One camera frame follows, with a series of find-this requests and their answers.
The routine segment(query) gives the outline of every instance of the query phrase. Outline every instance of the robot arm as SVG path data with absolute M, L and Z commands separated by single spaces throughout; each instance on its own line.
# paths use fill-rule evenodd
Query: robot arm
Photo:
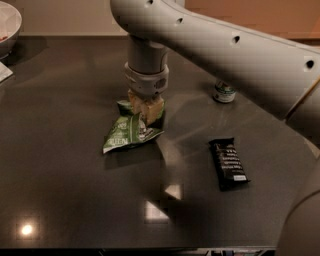
M 317 49 L 194 14 L 172 0 L 111 0 L 111 10 L 131 35 L 126 77 L 140 97 L 166 89 L 168 47 L 320 146 Z

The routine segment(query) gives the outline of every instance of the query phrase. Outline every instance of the crumpled wrapper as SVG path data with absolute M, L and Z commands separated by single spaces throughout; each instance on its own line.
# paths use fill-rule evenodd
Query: crumpled wrapper
M 162 134 L 164 119 L 163 109 L 159 113 L 156 122 L 146 126 L 142 114 L 134 114 L 129 101 L 121 100 L 117 102 L 120 117 L 113 124 L 111 130 L 105 138 L 103 153 L 107 153 L 116 148 L 133 148 Z

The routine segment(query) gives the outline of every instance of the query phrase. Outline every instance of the black table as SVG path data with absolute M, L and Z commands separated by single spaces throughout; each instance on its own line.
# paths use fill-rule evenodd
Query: black table
M 215 102 L 215 78 L 171 51 L 165 132 L 104 155 L 126 42 L 18 39 L 0 84 L 0 248 L 274 249 L 316 164 L 305 140 L 240 93 Z M 221 192 L 208 142 L 230 136 L 251 182 Z

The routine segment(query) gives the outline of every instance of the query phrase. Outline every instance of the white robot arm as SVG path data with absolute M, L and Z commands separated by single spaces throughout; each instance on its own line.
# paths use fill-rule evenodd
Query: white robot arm
M 111 0 L 111 10 L 130 35 L 125 74 L 130 89 L 139 97 L 153 98 L 166 89 L 168 47 L 320 147 L 317 49 L 189 12 L 172 0 Z M 320 204 L 306 208 L 310 199 L 319 202 L 319 183 L 316 172 L 298 196 L 283 229 L 279 255 L 319 252 L 320 221 L 316 217 L 320 206 L 312 206 Z M 316 222 L 307 226 L 305 218 Z

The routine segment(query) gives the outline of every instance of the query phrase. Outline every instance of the bowl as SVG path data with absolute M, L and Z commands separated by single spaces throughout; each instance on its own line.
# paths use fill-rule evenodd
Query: bowl
M 0 1 L 0 60 L 11 53 L 21 25 L 20 12 L 12 5 Z

